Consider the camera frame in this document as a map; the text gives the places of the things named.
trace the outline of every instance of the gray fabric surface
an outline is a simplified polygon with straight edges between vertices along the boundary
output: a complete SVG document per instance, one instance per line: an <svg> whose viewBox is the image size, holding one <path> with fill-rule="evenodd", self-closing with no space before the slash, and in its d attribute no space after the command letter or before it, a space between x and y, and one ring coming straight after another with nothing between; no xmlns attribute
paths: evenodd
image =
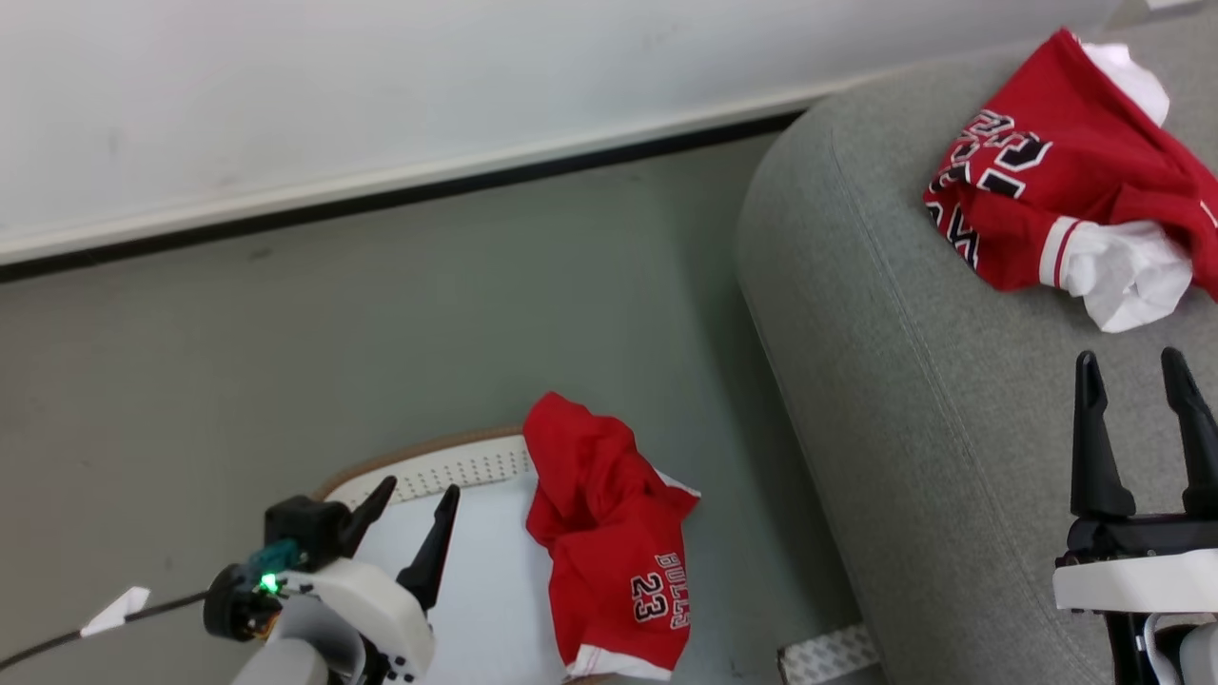
<svg viewBox="0 0 1218 685"><path fill-rule="evenodd" d="M1112 38L1173 99L1167 128L1218 167L1214 15ZM739 278L860 606L896 684L1108 683L1102 623L1054 606L1071 523L1073 361L1099 353L1139 511L1178 511L1184 464L1158 352L1218 402L1218 310L1101 334L1082 301L1000 294L921 205L948 143L1023 56L940 65L831 98L754 180Z"/></svg>

